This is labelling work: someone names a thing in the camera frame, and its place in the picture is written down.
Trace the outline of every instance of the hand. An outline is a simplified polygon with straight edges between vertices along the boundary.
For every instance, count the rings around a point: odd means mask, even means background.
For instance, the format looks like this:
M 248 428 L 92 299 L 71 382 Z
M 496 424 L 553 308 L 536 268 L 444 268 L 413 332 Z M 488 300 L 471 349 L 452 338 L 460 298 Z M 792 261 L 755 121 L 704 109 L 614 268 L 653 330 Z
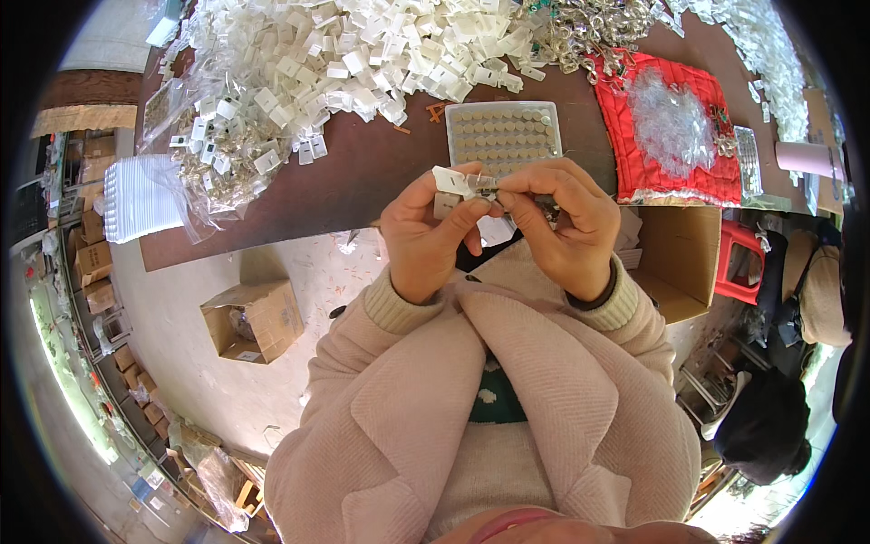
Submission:
M 553 196 L 561 208 L 555 231 L 526 193 Z M 585 170 L 567 158 L 538 161 L 502 178 L 498 198 L 548 278 L 585 302 L 601 296 L 610 281 L 619 207 Z
M 464 174 L 479 174 L 480 163 L 455 166 Z M 480 255 L 478 220 L 499 218 L 501 205 L 485 198 L 460 202 L 444 221 L 432 216 L 435 177 L 428 171 L 408 185 L 381 213 L 381 233 L 390 254 L 390 280 L 398 296 L 424 304 L 443 287 L 456 267 L 456 250 L 464 240 L 468 251 Z

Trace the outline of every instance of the red cloth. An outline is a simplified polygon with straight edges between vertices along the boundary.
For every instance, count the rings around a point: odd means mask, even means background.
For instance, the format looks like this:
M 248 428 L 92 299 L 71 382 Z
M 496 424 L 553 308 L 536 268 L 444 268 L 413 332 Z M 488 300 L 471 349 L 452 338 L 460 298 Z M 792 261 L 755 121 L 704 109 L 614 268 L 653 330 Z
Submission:
M 726 108 L 727 111 L 719 82 L 705 71 L 643 53 L 634 53 L 632 56 L 637 63 L 637 68 L 628 71 L 626 79 L 633 81 L 643 68 L 657 67 L 665 85 L 676 83 L 691 87 L 707 111 L 707 115 L 709 115 L 710 104 Z M 595 61 L 598 74 L 603 79 L 610 79 L 603 75 L 604 60 L 601 57 L 592 59 Z M 716 162 L 709 172 L 695 168 L 689 174 L 688 180 L 670 178 L 662 173 L 661 166 L 655 160 L 650 158 L 649 163 L 644 164 L 643 153 L 634 141 L 634 123 L 627 97 L 614 95 L 613 87 L 603 80 L 595 85 L 595 96 L 604 114 L 604 121 L 616 154 L 616 173 L 619 180 L 617 198 L 620 203 L 630 202 L 638 189 L 668 193 L 688 188 L 694 190 L 698 198 L 709 204 L 740 205 L 740 165 L 736 156 L 716 157 Z

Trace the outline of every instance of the wooden table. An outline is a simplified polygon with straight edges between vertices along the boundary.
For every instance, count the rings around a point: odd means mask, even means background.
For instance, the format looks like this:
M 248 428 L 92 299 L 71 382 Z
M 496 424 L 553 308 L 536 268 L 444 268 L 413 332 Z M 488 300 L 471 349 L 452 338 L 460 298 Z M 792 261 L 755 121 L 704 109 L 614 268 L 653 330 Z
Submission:
M 789 197 L 797 209 L 806 201 L 793 189 L 788 172 L 776 166 L 773 143 L 776 126 L 764 124 L 746 82 L 754 77 L 737 57 L 734 44 L 719 26 L 703 24 L 694 14 L 683 16 L 686 39 L 665 28 L 652 27 L 640 49 L 709 71 L 721 83 L 735 124 L 755 130 L 765 191 Z M 144 103 L 160 86 L 157 57 L 152 50 L 139 99 L 137 134 Z M 466 102 L 494 99 L 549 100 L 559 110 L 559 129 L 565 156 L 582 165 L 608 194 L 616 193 L 616 162 L 608 143 L 604 119 L 595 93 L 581 70 L 564 75 L 557 66 L 545 68 L 536 82 L 524 77 L 524 89 L 513 95 L 477 85 Z M 364 123 L 355 113 L 333 115 L 325 126 L 329 155 L 312 165 L 299 166 L 291 156 L 269 188 L 249 206 L 245 219 L 211 238 L 192 245 L 184 229 L 156 232 L 140 238 L 145 270 L 150 272 L 212 255 L 290 238 L 368 226 L 413 179 L 433 165 L 448 165 L 444 123 L 429 122 L 425 107 L 438 102 L 422 92 L 407 99 L 406 135 L 381 117 Z

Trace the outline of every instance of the jacket lapel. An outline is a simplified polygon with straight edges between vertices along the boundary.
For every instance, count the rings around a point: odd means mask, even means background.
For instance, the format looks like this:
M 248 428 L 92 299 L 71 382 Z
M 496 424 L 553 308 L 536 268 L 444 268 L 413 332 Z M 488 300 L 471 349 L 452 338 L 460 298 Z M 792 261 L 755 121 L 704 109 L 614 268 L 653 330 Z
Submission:
M 616 413 L 616 386 L 577 339 L 520 300 L 480 289 L 457 298 L 510 378 L 562 507 Z
M 351 416 L 398 473 L 401 485 L 386 491 L 406 488 L 417 498 L 423 530 L 450 475 L 485 360 L 466 318 L 451 308 L 445 314 L 382 355 L 384 364 L 369 369 L 374 372 L 351 402 Z M 432 349 L 421 352 L 420 346 Z M 350 510 L 378 503 L 391 508 L 391 501 L 375 499 L 386 491 L 357 497 L 346 505 L 345 519 L 356 515 Z

